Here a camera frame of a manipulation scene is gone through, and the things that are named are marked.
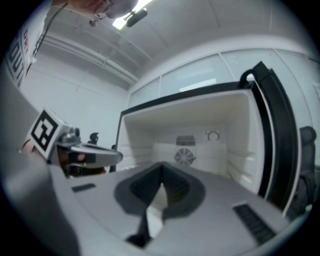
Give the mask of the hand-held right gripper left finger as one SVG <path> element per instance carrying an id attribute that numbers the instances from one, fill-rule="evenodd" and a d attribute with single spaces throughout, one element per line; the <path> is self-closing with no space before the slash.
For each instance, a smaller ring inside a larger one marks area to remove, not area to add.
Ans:
<path id="1" fill-rule="evenodd" d="M 67 179 L 58 166 L 50 165 L 56 208 L 50 248 L 60 256 L 163 256 L 127 240 L 138 233 L 142 217 L 126 213 L 115 197 L 120 182 L 156 166 Z"/>

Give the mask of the black mini fridge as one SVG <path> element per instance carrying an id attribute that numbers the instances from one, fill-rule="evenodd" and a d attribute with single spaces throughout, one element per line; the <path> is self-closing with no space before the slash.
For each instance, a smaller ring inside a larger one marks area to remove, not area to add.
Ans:
<path id="1" fill-rule="evenodd" d="M 222 174 L 286 213 L 301 165 L 299 127 L 275 71 L 160 97 L 121 112 L 117 171 L 169 162 Z"/>

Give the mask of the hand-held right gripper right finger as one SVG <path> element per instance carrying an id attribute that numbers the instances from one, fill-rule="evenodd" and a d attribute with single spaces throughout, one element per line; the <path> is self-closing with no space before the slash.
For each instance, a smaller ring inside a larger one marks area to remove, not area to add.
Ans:
<path id="1" fill-rule="evenodd" d="M 151 256 L 257 255 L 290 224 L 281 210 L 230 178 L 165 162 L 142 170 L 162 174 L 168 197 L 163 227 L 144 248 Z"/>

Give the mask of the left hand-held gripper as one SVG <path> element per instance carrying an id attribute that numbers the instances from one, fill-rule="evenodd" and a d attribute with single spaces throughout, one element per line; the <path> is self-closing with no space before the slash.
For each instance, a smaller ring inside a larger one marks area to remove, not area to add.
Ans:
<path id="1" fill-rule="evenodd" d="M 62 170 L 69 154 L 84 154 L 85 164 L 80 164 L 83 167 L 115 166 L 123 159 L 123 154 L 115 149 L 80 143 L 80 130 L 70 126 L 47 107 L 42 109 L 30 127 L 25 141 L 28 139 L 36 148 L 35 153 L 31 154 Z"/>

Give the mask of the person's white printed t-shirt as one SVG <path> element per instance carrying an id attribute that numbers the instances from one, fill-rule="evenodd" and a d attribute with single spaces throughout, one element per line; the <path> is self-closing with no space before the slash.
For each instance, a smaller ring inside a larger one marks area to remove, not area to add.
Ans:
<path id="1" fill-rule="evenodd" d="M 35 54 L 44 31 L 45 19 L 53 6 L 68 4 L 70 0 L 43 0 L 18 29 L 0 65 L 0 86 L 19 88 L 28 68 L 35 62 Z"/>

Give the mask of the person's left hand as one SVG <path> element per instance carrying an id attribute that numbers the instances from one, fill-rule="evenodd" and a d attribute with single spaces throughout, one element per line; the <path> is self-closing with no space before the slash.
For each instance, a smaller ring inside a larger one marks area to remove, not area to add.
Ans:
<path id="1" fill-rule="evenodd" d="M 85 176 L 93 176 L 93 175 L 103 175 L 106 174 L 106 170 L 104 167 L 98 168 L 87 168 L 80 166 L 80 164 L 85 164 L 86 155 L 71 153 L 67 156 L 66 162 L 63 164 L 64 174 L 68 178 L 77 178 L 77 177 L 85 177 Z"/>

